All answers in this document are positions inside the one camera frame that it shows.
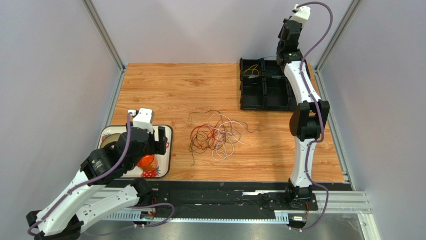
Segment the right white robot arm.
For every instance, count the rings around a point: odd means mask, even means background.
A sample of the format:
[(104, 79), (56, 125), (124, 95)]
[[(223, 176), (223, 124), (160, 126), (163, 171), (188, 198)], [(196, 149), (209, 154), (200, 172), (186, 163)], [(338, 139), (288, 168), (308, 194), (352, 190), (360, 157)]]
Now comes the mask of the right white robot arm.
[(290, 119), (290, 132), (295, 140), (295, 159), (285, 202), (290, 209), (305, 207), (313, 198), (312, 168), (315, 149), (325, 138), (330, 104), (316, 92), (307, 60), (299, 49), (303, 24), (291, 18), (283, 21), (277, 47), (277, 63), (288, 79), (296, 99)]

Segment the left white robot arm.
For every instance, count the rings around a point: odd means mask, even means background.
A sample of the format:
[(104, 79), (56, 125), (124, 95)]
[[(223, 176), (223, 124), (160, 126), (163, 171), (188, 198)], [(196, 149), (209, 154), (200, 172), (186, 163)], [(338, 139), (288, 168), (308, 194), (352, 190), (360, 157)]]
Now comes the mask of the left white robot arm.
[(76, 240), (97, 222), (126, 208), (156, 208), (153, 189), (135, 179), (117, 193), (88, 201), (145, 157), (167, 154), (167, 129), (128, 126), (115, 141), (105, 141), (83, 161), (67, 188), (48, 207), (26, 216), (27, 233), (36, 240)]

